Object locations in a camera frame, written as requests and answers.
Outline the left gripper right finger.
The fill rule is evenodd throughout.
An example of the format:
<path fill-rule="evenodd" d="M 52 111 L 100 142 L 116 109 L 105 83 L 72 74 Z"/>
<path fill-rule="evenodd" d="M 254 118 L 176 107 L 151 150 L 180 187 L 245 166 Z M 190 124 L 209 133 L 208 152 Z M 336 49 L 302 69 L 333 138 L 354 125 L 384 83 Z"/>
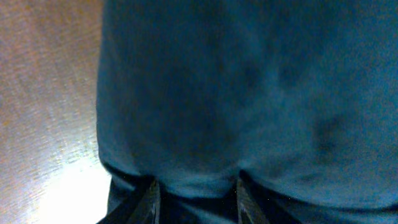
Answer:
<path fill-rule="evenodd" d="M 280 210 L 277 205 L 263 208 L 242 178 L 236 183 L 239 224 L 299 224 L 300 221 Z"/>

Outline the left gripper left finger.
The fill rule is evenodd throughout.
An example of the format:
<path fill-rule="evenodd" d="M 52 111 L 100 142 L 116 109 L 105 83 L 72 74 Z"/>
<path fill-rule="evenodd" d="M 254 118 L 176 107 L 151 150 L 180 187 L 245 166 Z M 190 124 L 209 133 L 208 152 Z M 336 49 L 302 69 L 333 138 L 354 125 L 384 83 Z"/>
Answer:
<path fill-rule="evenodd" d="M 159 183 L 148 179 L 98 224 L 159 224 L 159 221 Z"/>

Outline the navy blue shorts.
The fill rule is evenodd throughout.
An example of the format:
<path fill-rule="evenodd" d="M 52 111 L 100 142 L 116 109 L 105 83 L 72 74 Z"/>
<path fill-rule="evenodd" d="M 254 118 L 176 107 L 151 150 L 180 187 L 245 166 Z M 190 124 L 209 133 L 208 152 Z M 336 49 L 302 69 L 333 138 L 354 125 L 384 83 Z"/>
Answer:
<path fill-rule="evenodd" d="M 96 119 L 108 213 L 396 223 L 397 1 L 106 1 Z"/>

